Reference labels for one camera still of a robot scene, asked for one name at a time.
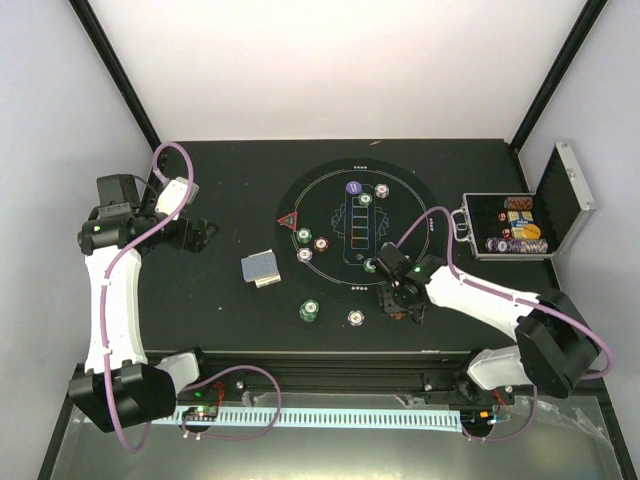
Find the white poker chip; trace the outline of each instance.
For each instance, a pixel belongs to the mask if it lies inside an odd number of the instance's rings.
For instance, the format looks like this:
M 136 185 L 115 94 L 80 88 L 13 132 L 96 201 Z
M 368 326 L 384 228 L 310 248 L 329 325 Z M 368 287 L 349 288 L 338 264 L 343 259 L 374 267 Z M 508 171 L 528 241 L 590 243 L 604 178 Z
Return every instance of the white poker chip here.
M 347 321 L 353 327 L 359 327 L 364 322 L 364 314 L 360 310 L 352 310 L 347 316 Z
M 313 252 L 309 248 L 301 248 L 298 251 L 298 260 L 301 262 L 308 262 L 313 257 Z
M 389 186 L 384 183 L 376 185 L 376 196 L 378 198 L 385 198 L 389 195 Z

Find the black table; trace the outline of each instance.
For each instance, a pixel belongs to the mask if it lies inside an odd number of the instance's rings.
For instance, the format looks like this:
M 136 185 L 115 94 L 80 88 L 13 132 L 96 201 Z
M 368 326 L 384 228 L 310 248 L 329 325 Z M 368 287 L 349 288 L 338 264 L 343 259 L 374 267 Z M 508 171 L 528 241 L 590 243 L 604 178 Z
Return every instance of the black table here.
M 430 308 L 423 325 L 394 321 L 375 302 L 349 305 L 298 281 L 281 261 L 276 218 L 289 187 L 305 172 L 342 158 L 392 163 L 425 183 L 437 201 L 459 208 L 465 192 L 525 191 L 520 166 L 502 140 L 312 140 L 185 142 L 200 186 L 190 218 L 218 223 L 219 233 L 200 254 L 166 245 L 144 260 L 139 283 L 140 327 L 148 352 L 194 345 L 217 352 L 465 352 L 511 344 L 506 336 L 463 314 Z M 169 176 L 186 176 L 172 151 Z M 273 249 L 282 282 L 257 289 L 245 283 L 240 259 Z M 545 262 L 479 262 L 468 245 L 457 247 L 466 272 L 519 290 L 543 292 L 556 285 Z M 308 324 L 298 308 L 307 298 L 321 304 Z M 365 324 L 350 327 L 345 312 L 358 308 Z

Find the black corner post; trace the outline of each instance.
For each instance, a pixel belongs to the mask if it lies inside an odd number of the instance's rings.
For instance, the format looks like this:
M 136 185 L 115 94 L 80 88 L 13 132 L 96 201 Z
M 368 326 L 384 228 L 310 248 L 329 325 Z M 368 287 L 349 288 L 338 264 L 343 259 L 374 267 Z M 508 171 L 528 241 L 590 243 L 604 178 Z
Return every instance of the black corner post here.
M 89 35 L 89 38 L 100 55 L 100 58 L 104 62 L 104 65 L 107 67 L 107 70 L 118 87 L 122 98 L 124 98 L 129 110 L 131 110 L 136 122 L 138 122 L 138 126 L 147 139 L 151 150 L 155 150 L 161 143 L 160 137 L 158 137 L 158 134 L 153 128 L 151 120 L 149 120 L 149 117 L 147 116 L 147 112 L 145 112 L 138 95 L 136 95 L 133 85 L 131 85 L 124 68 L 122 68 L 122 64 L 120 63 L 120 60 L 118 60 L 118 56 L 113 50 L 111 43 L 109 43 L 107 35 L 98 21 L 98 17 L 96 17 L 91 5 L 89 5 L 89 1 L 69 0 L 69 3 L 75 10 L 80 22 L 82 22 L 82 26 Z
M 591 27 L 593 27 L 593 24 L 598 19 L 606 3 L 607 0 L 587 0 L 571 32 L 569 32 L 569 36 L 565 40 L 564 45 L 562 45 L 560 53 L 558 53 L 549 73 L 547 73 L 544 82 L 542 82 L 538 93 L 533 99 L 533 103 L 531 103 L 524 120 L 522 120 L 518 131 L 511 141 L 511 148 L 515 153 L 520 152 L 527 138 L 529 138 L 542 112 L 549 103 L 549 100 L 551 100 L 562 77 L 569 69 L 569 65 L 571 65 L 578 50 L 580 50 L 582 43 L 587 38 Z

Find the circular poker mat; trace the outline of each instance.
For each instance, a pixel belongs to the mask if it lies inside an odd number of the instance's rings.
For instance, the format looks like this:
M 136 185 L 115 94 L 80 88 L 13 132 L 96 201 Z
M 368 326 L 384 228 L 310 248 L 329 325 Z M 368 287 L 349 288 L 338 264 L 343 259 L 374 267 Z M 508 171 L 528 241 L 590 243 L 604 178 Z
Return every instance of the circular poker mat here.
M 284 274 L 295 275 L 336 300 L 358 303 L 376 298 L 371 292 L 385 281 L 367 272 L 365 262 L 386 242 L 397 242 L 435 205 L 435 196 L 424 183 L 388 162 L 343 159 L 325 163 L 302 175 L 280 202 L 278 263 Z M 401 247 L 405 255 L 416 262 L 427 253 L 442 255 L 447 223 L 438 217 L 416 228 Z M 308 243 L 296 236 L 302 228 L 311 231 Z M 314 248 L 318 238 L 328 241 L 323 252 Z M 303 248 L 313 253 L 308 262 L 298 260 Z

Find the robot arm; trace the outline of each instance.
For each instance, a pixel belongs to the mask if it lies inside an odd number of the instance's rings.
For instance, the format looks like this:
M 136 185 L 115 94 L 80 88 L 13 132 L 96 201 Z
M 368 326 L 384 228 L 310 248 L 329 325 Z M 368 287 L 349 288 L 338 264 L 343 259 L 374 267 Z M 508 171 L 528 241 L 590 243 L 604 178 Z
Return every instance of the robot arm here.
M 459 270 L 456 276 L 436 257 L 427 256 L 414 264 L 393 245 L 385 246 L 374 263 L 390 282 L 396 307 L 408 311 L 428 305 L 451 308 L 501 331 L 516 343 L 483 350 L 469 359 L 465 375 L 483 390 L 533 384 L 546 394 L 566 398 L 600 353 L 582 332 L 513 300 L 551 307 L 586 325 L 562 292 L 519 292 Z
M 104 401 L 104 355 L 100 328 L 101 290 L 105 270 L 121 250 L 175 211 L 185 196 L 187 182 L 172 180 L 152 211 L 140 209 L 131 175 L 98 179 L 101 206 L 93 210 L 78 234 L 91 280 L 91 343 L 84 375 L 69 383 L 69 397 L 103 431 L 113 431 Z M 193 200 L 197 188 L 189 201 Z M 191 222 L 176 216 L 160 232 L 127 251 L 109 279 L 105 318 L 109 331 L 110 365 L 118 412 L 123 427 L 171 415 L 175 398 L 200 376 L 198 349 L 165 358 L 157 367 L 147 364 L 138 323 L 138 276 L 144 255 L 168 243 L 180 250 L 201 251 L 218 230 L 205 220 Z

